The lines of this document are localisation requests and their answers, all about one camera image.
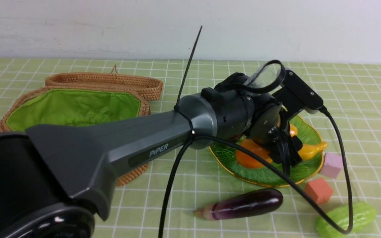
green fabric lining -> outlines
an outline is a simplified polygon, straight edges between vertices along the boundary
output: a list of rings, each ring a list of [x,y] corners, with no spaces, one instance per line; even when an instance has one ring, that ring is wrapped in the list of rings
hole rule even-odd
[[[12,131],[37,124],[88,126],[139,115],[141,101],[126,92],[51,89],[18,107],[7,118]]]

green checkered tablecloth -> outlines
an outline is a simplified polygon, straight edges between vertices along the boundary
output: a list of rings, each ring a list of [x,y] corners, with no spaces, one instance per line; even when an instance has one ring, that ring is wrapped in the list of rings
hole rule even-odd
[[[44,84],[45,77],[62,72],[106,72],[114,64],[121,74],[150,76],[164,81],[163,96],[151,101],[151,112],[172,110],[187,60],[70,60],[0,59],[0,120],[22,94]],[[233,72],[252,74],[263,62],[194,60],[183,94],[213,87]],[[290,67],[325,101],[340,128],[347,152],[354,200],[366,200],[377,209],[377,219],[357,234],[359,238],[381,237],[381,65],[339,63],[292,63]],[[327,151],[338,152],[335,132],[321,115],[301,113],[329,143]],[[160,208],[168,175],[177,151],[153,161],[136,180],[115,191],[110,218],[97,217],[95,238],[157,237]],[[344,175],[327,179],[334,188],[329,210],[345,203]],[[192,210],[212,202],[259,189],[224,171],[208,149],[188,150],[180,164],[165,234],[170,238],[299,238],[317,237],[315,211],[290,188],[280,189],[285,200],[277,211],[258,217],[204,221]]]

robotic arm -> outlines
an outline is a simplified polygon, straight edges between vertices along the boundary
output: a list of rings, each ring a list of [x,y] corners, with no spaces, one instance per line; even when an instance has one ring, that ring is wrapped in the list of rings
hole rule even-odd
[[[280,65],[277,78],[259,87],[254,78],[269,64]],[[89,238],[94,232],[94,215],[102,220],[110,215],[118,177],[180,146],[181,152],[188,146],[204,149],[212,141],[228,144],[260,161],[335,229],[348,234],[353,219],[350,185],[350,222],[343,230],[289,179],[290,167],[302,161],[298,155],[302,143],[290,136],[289,121],[302,110],[321,111],[337,131],[349,184],[337,126],[322,99],[293,71],[278,60],[265,66],[255,76],[234,73],[214,88],[184,96],[172,111],[88,127],[36,125],[24,133],[0,133],[0,238]],[[270,94],[278,86],[281,89]],[[237,135],[245,135],[269,150],[272,160],[282,164],[283,172],[227,142]]]

gold plate rim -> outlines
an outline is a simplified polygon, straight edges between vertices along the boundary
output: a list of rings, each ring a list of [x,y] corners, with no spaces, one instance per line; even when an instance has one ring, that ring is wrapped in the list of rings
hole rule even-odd
[[[298,118],[300,118],[302,120],[302,122],[309,126],[310,128],[312,128],[316,133],[317,135],[319,136],[320,140],[323,141],[320,133],[316,130],[316,128],[312,127],[310,124],[308,124],[304,118],[300,117],[299,115],[297,115]],[[213,157],[216,159],[216,161],[221,165],[221,167],[226,170],[228,173],[230,173],[231,175],[233,175],[234,177],[240,179],[240,180],[243,180],[245,182],[248,182],[248,183],[251,183],[251,184],[254,184],[254,185],[258,185],[258,186],[261,186],[261,187],[266,187],[266,188],[287,188],[289,187],[290,185],[289,184],[284,184],[284,185],[280,185],[280,186],[273,186],[273,185],[269,185],[269,184],[264,184],[264,183],[260,183],[260,182],[254,182],[254,181],[251,181],[249,179],[246,179],[240,175],[237,175],[236,173],[230,171],[229,169],[227,169],[222,163],[221,161],[217,158],[216,154],[213,152],[213,150],[211,149],[211,146],[208,147],[208,149],[210,150],[210,153],[213,155]],[[316,174],[318,174],[320,172],[320,170],[322,169],[324,165],[324,154],[323,154],[323,150],[321,150],[321,163],[320,163],[320,166],[318,167],[318,169],[313,173],[311,174],[310,176],[304,178],[304,179],[301,179],[300,181],[298,182],[295,182],[296,185],[299,185],[301,183],[303,183],[304,181],[312,178],[313,176],[315,176]]]

basket handle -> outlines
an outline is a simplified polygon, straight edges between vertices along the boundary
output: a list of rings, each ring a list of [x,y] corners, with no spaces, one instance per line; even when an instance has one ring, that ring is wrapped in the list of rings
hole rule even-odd
[[[114,67],[112,68],[110,74],[112,74],[112,72],[115,71],[115,74],[118,74],[118,71],[117,71],[117,65],[115,64]]]

